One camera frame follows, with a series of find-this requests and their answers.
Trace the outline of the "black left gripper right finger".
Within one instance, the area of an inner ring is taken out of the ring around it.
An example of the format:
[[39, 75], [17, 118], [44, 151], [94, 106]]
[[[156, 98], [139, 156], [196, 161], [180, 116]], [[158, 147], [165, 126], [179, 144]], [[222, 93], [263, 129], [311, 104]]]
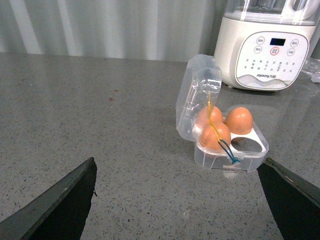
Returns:
[[285, 240], [320, 238], [320, 188], [268, 157], [258, 176]]

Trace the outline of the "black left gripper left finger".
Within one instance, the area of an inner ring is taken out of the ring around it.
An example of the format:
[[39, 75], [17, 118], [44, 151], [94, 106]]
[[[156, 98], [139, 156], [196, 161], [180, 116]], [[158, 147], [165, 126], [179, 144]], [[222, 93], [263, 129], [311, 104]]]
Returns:
[[95, 194], [97, 165], [88, 158], [0, 223], [2, 240], [79, 240]]

